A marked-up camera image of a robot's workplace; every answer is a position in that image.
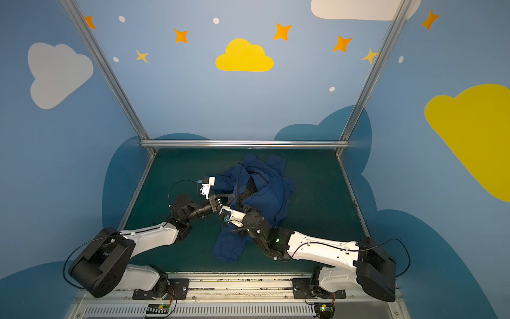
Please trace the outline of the blue jacket with black lining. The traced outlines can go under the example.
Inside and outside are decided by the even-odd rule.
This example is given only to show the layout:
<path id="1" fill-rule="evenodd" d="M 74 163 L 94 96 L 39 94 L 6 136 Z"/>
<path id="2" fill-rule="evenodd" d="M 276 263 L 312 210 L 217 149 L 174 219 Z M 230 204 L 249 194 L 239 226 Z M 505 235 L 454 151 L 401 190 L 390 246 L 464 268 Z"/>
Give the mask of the blue jacket with black lining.
<path id="1" fill-rule="evenodd" d="M 243 162 L 215 176 L 211 191 L 216 194 L 233 194 L 230 208 L 242 211 L 245 207 L 260 211 L 272 226 L 277 226 L 288 215 L 294 181 L 284 176 L 287 159 L 270 154 L 262 161 L 255 154 L 245 155 Z M 225 263 L 236 263 L 247 243 L 249 235 L 233 231 L 232 225 L 223 225 L 212 256 Z"/>

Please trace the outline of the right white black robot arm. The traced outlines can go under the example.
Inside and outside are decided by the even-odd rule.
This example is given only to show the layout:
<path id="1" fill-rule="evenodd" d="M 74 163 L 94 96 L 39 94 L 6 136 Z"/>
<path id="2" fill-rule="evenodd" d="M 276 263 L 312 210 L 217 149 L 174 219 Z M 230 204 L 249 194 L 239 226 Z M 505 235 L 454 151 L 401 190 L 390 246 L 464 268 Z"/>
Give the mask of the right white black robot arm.
<path id="1" fill-rule="evenodd" d="M 361 288 L 380 301 L 396 300 L 397 261 L 370 237 L 361 241 L 331 241 L 272 226 L 255 209 L 229 209 L 223 221 L 248 235 L 269 258 L 288 262 L 313 261 L 321 266 L 309 282 L 310 295 L 327 299 L 337 291 Z"/>

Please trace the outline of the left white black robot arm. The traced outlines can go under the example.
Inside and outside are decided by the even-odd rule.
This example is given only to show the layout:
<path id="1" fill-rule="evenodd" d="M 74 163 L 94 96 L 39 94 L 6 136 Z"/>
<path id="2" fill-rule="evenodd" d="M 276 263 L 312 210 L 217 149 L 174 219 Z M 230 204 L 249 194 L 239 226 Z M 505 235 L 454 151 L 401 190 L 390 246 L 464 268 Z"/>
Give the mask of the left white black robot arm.
<path id="1" fill-rule="evenodd" d="M 124 290 L 139 292 L 149 299 L 169 298 L 167 273 L 156 266 L 132 265 L 131 259 L 182 242 L 192 230 L 192 221 L 218 213 L 222 204 L 218 195 L 210 195 L 197 204 L 191 196 L 181 194 L 171 205 L 172 213 L 165 222 L 127 231 L 105 228 L 84 245 L 85 249 L 70 266 L 63 267 L 63 276 L 74 279 L 80 289 L 95 298 Z"/>

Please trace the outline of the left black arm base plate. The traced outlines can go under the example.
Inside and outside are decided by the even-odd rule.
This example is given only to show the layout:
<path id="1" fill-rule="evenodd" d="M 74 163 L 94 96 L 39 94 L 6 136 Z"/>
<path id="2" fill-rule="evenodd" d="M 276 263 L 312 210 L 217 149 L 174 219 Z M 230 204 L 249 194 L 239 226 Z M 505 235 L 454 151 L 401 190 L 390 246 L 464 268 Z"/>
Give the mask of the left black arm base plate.
<path id="1" fill-rule="evenodd" d="M 187 297 L 189 279 L 162 278 L 155 286 L 144 291 L 136 289 L 132 295 L 133 300 L 184 300 Z"/>

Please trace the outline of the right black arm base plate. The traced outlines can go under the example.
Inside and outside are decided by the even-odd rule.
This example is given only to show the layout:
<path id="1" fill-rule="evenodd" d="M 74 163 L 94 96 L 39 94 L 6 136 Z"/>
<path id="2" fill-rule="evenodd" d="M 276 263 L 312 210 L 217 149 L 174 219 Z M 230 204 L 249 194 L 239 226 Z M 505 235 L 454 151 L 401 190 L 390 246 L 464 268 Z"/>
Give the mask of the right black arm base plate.
<path id="1" fill-rule="evenodd" d="M 311 278 L 292 279 L 292 292 L 295 299 L 346 299 L 345 290 L 329 292 L 321 288 Z"/>

